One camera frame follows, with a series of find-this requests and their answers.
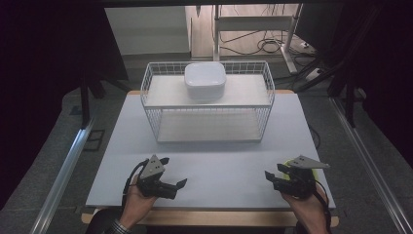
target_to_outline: wooden table edge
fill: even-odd
[[[93,214],[82,214],[82,221],[90,223]],[[297,219],[293,212],[199,212],[151,211],[139,224],[157,226],[249,226],[292,227]],[[339,224],[339,217],[331,218],[331,227]]]

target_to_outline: black curtain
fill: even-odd
[[[103,8],[3,1],[0,38],[3,208],[82,76],[128,78]]]

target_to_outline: white container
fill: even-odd
[[[225,68],[217,61],[191,63],[185,67],[184,76],[191,99],[210,100],[224,95]]]

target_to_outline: white shelf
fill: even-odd
[[[189,98],[183,75],[154,75],[146,108],[187,106],[270,106],[262,74],[227,74],[224,96],[216,100]]]
[[[253,109],[164,111],[158,142],[259,141]]]

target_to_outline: white lid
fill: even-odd
[[[191,63],[185,67],[188,86],[219,86],[226,82],[224,65],[217,61]]]

